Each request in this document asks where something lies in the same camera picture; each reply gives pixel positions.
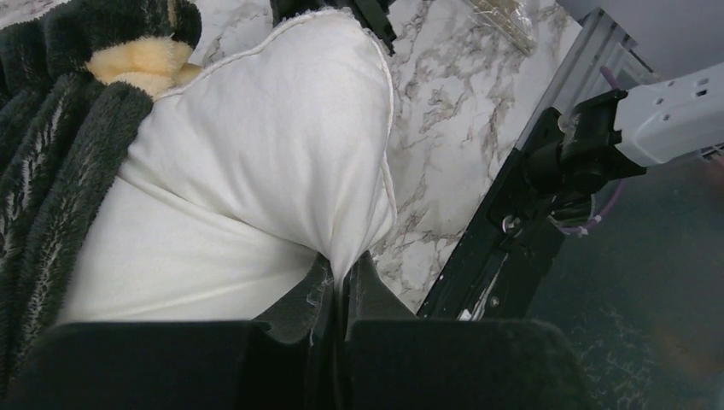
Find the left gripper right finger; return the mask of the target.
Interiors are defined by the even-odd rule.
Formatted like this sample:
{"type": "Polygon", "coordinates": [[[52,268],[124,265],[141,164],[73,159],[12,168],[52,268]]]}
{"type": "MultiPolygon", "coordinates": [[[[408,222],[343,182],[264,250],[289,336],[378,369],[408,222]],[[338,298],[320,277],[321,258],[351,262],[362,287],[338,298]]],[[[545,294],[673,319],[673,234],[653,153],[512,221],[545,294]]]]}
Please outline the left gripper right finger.
{"type": "Polygon", "coordinates": [[[420,319],[363,254],[345,279],[348,409],[592,409],[581,364],[554,325],[420,319]]]}

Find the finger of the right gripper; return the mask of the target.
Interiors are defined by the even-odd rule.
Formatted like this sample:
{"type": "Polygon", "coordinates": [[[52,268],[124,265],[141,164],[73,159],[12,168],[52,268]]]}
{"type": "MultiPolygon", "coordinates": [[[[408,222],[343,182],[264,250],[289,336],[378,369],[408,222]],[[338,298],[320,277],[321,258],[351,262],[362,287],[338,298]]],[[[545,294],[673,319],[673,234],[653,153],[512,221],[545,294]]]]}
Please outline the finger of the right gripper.
{"type": "Polygon", "coordinates": [[[389,5],[393,1],[378,0],[271,0],[273,25],[306,12],[321,9],[348,9],[363,28],[370,29],[394,54],[393,42],[397,35],[388,19],[389,5]]]}

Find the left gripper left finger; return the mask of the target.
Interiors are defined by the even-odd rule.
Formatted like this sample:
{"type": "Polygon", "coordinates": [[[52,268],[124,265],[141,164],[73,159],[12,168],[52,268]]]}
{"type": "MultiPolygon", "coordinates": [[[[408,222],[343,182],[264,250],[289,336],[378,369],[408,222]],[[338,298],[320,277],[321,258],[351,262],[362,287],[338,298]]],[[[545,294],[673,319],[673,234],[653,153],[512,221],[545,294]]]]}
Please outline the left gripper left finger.
{"type": "Polygon", "coordinates": [[[313,409],[334,285],[318,257],[251,320],[76,323],[31,350],[4,409],[313,409]]]}

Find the white pillow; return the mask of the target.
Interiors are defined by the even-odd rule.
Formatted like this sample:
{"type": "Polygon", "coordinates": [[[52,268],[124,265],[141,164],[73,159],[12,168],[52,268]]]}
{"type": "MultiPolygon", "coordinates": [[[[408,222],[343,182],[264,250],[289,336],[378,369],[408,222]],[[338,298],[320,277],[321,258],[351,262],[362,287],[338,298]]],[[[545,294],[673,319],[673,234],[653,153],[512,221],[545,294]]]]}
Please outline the white pillow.
{"type": "Polygon", "coordinates": [[[252,319],[394,226],[392,79],[349,14],[288,20],[165,95],[105,196],[61,324],[252,319]]]}

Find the black floral plush pillowcase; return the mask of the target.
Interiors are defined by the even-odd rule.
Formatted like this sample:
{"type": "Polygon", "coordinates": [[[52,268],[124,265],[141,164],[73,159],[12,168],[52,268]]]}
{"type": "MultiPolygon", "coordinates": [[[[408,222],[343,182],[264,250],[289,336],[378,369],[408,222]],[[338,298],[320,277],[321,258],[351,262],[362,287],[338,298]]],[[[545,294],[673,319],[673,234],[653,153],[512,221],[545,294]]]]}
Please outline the black floral plush pillowcase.
{"type": "Polygon", "coordinates": [[[67,1],[1,31],[1,388],[58,318],[102,200],[166,91],[199,72],[190,1],[67,1]]]}

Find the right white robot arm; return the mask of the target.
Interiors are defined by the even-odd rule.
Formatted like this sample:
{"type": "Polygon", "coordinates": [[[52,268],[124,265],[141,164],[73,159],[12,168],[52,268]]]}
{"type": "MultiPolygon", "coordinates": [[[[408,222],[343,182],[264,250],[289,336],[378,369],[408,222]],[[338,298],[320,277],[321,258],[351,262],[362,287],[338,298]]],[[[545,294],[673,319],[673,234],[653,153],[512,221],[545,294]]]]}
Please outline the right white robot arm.
{"type": "Polygon", "coordinates": [[[546,108],[491,191],[561,199],[723,142],[723,66],[546,108]]]}

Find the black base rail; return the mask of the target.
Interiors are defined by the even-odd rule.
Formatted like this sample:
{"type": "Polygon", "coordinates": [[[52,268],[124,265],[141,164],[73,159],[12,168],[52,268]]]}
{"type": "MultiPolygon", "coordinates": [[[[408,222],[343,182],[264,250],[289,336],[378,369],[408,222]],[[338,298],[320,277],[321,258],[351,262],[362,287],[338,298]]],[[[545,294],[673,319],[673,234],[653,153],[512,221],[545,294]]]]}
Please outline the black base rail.
{"type": "Polygon", "coordinates": [[[552,160],[563,140],[555,108],[542,111],[464,230],[417,315],[522,318],[564,241],[554,219],[590,214],[592,199],[563,186],[552,160]]]}

